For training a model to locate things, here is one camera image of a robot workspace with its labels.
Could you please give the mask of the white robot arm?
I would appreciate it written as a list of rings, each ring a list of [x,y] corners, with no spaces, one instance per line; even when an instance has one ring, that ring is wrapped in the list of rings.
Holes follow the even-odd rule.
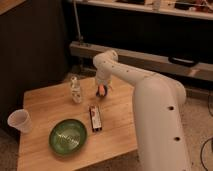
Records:
[[[96,83],[112,76],[131,84],[137,148],[142,171],[192,171],[179,107],[186,90],[178,81],[118,61],[114,50],[93,58]]]

